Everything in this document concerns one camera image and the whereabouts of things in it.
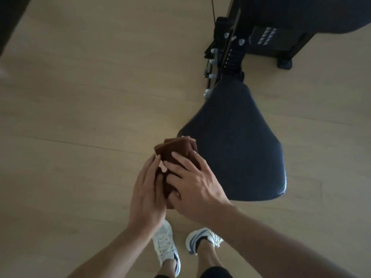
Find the person's left hand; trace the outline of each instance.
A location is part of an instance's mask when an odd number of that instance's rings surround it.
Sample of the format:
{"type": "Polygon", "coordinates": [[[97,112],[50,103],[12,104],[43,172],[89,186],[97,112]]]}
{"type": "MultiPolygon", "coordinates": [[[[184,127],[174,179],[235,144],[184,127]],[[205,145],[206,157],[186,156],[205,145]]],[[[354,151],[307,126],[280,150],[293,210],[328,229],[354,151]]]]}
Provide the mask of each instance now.
{"type": "Polygon", "coordinates": [[[164,222],[166,200],[162,174],[155,179],[160,155],[153,154],[144,164],[134,185],[130,203],[129,225],[149,229],[154,234],[164,222]]]}

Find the folded brown towel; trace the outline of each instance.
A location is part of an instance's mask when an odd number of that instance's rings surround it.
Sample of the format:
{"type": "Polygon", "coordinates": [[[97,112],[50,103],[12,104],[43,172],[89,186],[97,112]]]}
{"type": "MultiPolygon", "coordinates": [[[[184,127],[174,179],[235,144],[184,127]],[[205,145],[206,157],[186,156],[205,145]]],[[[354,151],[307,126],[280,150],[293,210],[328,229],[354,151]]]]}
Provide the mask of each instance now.
{"type": "MultiPolygon", "coordinates": [[[[174,139],[165,139],[164,143],[155,146],[155,152],[157,155],[161,155],[161,161],[168,161],[177,165],[184,167],[181,163],[174,159],[171,155],[172,151],[175,151],[182,156],[191,160],[191,162],[198,168],[201,169],[200,164],[197,162],[195,157],[192,155],[192,150],[197,152],[196,140],[187,137],[177,137],[174,139]]],[[[166,182],[166,177],[168,174],[173,173],[167,170],[162,172],[161,168],[157,169],[156,176],[158,174],[163,174],[163,186],[164,186],[164,196],[168,198],[171,191],[176,190],[174,186],[166,182]]]]}

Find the floor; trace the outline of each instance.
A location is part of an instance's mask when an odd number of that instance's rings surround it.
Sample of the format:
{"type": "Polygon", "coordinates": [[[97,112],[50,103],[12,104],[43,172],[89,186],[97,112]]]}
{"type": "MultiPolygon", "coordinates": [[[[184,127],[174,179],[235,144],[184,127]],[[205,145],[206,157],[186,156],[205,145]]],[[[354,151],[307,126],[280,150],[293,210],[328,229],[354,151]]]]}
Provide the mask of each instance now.
{"type": "MultiPolygon", "coordinates": [[[[214,0],[225,15],[229,0],[214,0]]],[[[0,276],[65,277],[127,224],[153,146],[202,105],[210,0],[32,0],[0,60],[0,276]]],[[[287,193],[236,203],[371,276],[371,26],[316,35],[290,71],[248,55],[245,83],[283,144],[287,193]]],[[[182,270],[198,225],[169,211],[182,270]]],[[[259,277],[223,244],[235,277],[259,277]]],[[[152,277],[149,245],[128,277],[152,277]]]]}

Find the cable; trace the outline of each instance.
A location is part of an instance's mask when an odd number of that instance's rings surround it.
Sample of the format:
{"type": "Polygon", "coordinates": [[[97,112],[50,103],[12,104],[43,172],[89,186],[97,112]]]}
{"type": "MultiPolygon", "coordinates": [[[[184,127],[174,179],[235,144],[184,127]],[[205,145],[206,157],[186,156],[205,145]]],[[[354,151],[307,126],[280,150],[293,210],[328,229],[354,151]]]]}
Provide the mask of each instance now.
{"type": "Polygon", "coordinates": [[[212,7],[213,7],[214,25],[216,25],[216,20],[215,20],[215,11],[214,11],[214,0],[211,0],[211,5],[212,5],[212,7]]]}

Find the padded seat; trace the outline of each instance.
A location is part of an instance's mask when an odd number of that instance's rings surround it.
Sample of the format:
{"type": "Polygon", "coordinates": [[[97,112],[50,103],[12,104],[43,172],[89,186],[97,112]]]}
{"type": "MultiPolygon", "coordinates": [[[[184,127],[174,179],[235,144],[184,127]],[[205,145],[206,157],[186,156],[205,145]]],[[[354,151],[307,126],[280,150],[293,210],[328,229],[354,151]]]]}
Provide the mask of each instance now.
{"type": "Polygon", "coordinates": [[[270,200],[285,192],[281,144],[244,83],[221,79],[178,136],[196,139],[230,200],[270,200]]]}

